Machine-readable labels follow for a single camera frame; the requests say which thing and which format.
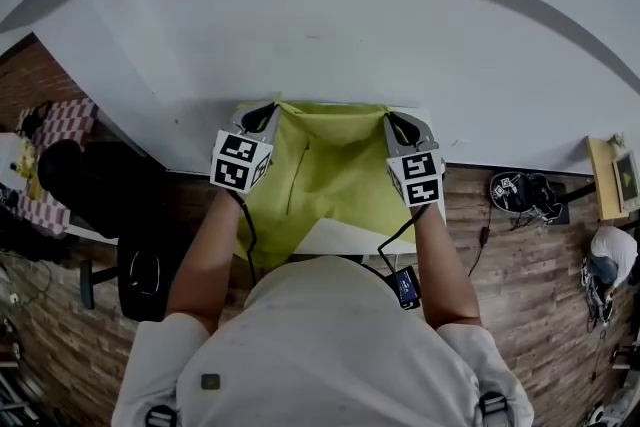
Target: green fabric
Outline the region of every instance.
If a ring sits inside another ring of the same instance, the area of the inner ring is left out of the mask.
[[[278,104],[273,165],[246,200],[258,238],[255,264],[284,263],[321,218],[393,235],[409,211],[386,171],[388,108]],[[413,230],[401,239],[414,242]],[[236,253],[246,258],[250,242],[242,219]]]

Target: forearm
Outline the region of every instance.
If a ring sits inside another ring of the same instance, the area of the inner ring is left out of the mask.
[[[437,205],[416,221],[415,233],[427,323],[434,329],[450,323],[481,325],[478,298]]]
[[[167,315],[186,313],[213,332],[225,305],[231,259],[236,243],[238,203],[221,189],[175,276]]]

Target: brick wall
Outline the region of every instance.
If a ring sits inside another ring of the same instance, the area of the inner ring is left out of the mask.
[[[14,130],[25,107],[85,96],[33,34],[0,57],[0,131]]]

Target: black office chair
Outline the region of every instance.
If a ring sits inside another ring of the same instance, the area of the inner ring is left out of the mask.
[[[38,177],[45,190],[103,237],[118,237],[116,267],[93,272],[91,261],[81,263],[83,305],[94,309],[93,287],[117,277],[123,315],[161,320],[193,236],[162,213],[150,185],[157,165],[113,144],[119,143],[88,146],[83,153],[75,141],[58,141],[40,156]]]

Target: checkered cloth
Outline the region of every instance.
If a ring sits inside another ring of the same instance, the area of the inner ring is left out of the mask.
[[[33,108],[24,109],[20,113],[18,128],[31,112]],[[61,139],[73,139],[84,149],[97,115],[98,107],[88,98],[51,105],[47,117],[33,136],[38,155]],[[14,210],[18,217],[51,230],[55,234],[62,233],[69,226],[70,210],[56,201],[47,191],[43,192],[40,201],[31,200],[26,193],[22,192],[19,193],[19,197],[18,206]]]

